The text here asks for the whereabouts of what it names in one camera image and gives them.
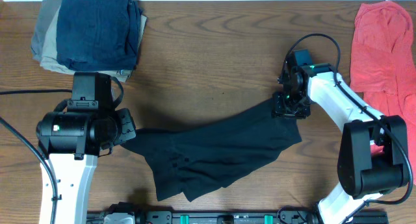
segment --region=black cable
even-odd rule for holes
[[[292,210],[295,210],[295,211],[299,214],[299,218],[300,218],[302,221],[304,221],[303,223],[307,223],[306,219],[305,219],[304,217],[302,217],[302,215],[300,214],[299,210],[297,210],[297,208],[296,208],[296,207],[291,206],[291,205],[285,205],[285,206],[281,207],[281,208],[278,210],[278,213],[277,213],[277,217],[280,219],[280,221],[281,221],[283,224],[288,224],[288,223],[286,223],[284,220],[282,220],[282,218],[280,217],[280,212],[281,212],[281,211],[284,211],[284,210],[285,210],[285,208],[290,208],[290,209],[292,209]]]
[[[117,84],[118,88],[120,89],[119,96],[113,102],[114,108],[116,108],[123,101],[124,89],[123,89],[122,84],[120,83],[120,81],[118,81],[116,77],[111,77],[110,79],[114,81]]]
[[[58,186],[55,179],[54,174],[51,171],[51,168],[46,164],[42,155],[35,149],[35,147],[24,137],[22,136],[15,128],[13,128],[10,124],[8,124],[2,117],[0,117],[0,123],[5,126],[7,130],[13,133],[19,140],[21,140],[36,156],[36,158],[40,161],[43,167],[46,170],[49,179],[51,180],[52,185],[52,213],[51,213],[51,224],[55,223],[55,216],[57,215],[57,203],[58,203]]]
[[[341,60],[341,49],[339,48],[338,43],[330,36],[322,34],[322,33],[313,33],[313,34],[308,34],[306,36],[303,36],[301,39],[299,39],[297,42],[295,42],[292,47],[289,49],[289,51],[286,54],[285,60],[283,61],[283,67],[282,67],[282,73],[286,68],[286,63],[287,63],[287,59],[289,58],[290,53],[292,53],[292,50],[304,39],[311,37],[311,36],[321,36],[321,37],[325,37],[329,40],[331,40],[333,42],[333,44],[336,46],[337,48],[337,63],[335,65],[335,71],[333,71],[333,80],[335,82],[335,85],[340,89],[340,91],[342,91],[347,98],[349,98],[349,100],[351,100],[363,113],[366,113],[366,115],[370,116],[385,132],[386,135],[388,135],[395,143],[396,146],[398,147],[398,150],[400,151],[400,154],[402,155],[404,161],[405,161],[405,165],[408,169],[409,172],[409,183],[408,183],[408,189],[406,190],[406,193],[403,195],[402,198],[398,199],[397,201],[378,201],[378,200],[374,200],[374,199],[369,199],[364,201],[364,206],[368,205],[369,203],[378,203],[378,204],[383,204],[383,205],[398,205],[400,203],[403,203],[406,199],[409,198],[411,191],[413,189],[413,172],[411,169],[411,165],[409,162],[409,158],[406,155],[406,153],[404,152],[404,149],[402,147],[402,144],[399,142],[399,140],[397,139],[397,137],[373,114],[371,114],[368,110],[367,107],[365,106],[361,106],[357,100],[355,100],[342,86],[341,86],[341,82],[338,81],[337,78],[337,74],[338,74],[338,67],[339,67],[339,62]]]
[[[361,211],[364,207],[366,207],[368,203],[364,202],[360,206],[358,206],[350,215],[345,217],[344,221],[341,222],[341,224],[345,224],[348,222],[348,220],[352,217],[354,217],[356,214],[358,214],[359,211]]]
[[[25,93],[54,93],[54,92],[68,92],[68,93],[72,93],[72,90],[67,90],[67,89],[57,89],[57,90],[14,90],[14,91],[4,91],[4,92],[0,92],[0,95],[25,94]]]
[[[57,105],[57,107],[55,107],[55,109],[53,109],[53,111],[54,112],[62,112],[62,111],[64,111],[64,109],[67,107],[67,105],[68,105],[68,101],[69,100],[71,100],[71,99],[64,99],[64,100],[62,100],[58,105]]]

